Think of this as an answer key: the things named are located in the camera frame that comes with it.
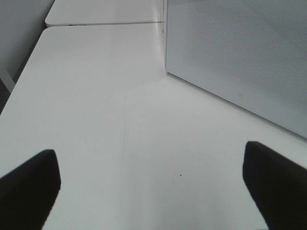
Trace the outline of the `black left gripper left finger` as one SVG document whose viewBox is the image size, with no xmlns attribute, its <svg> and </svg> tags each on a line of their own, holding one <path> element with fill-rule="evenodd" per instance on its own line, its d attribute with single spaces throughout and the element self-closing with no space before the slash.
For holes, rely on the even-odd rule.
<svg viewBox="0 0 307 230">
<path fill-rule="evenodd" d="M 0 179 L 0 228 L 41 230 L 61 187 L 54 150 L 31 157 Z"/>
</svg>

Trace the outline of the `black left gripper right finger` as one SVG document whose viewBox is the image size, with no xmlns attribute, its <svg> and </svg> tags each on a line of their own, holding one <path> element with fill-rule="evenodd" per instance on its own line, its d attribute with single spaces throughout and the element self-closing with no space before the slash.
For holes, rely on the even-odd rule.
<svg viewBox="0 0 307 230">
<path fill-rule="evenodd" d="M 307 228 L 307 170 L 257 141 L 246 143 L 244 183 L 270 230 Z"/>
</svg>

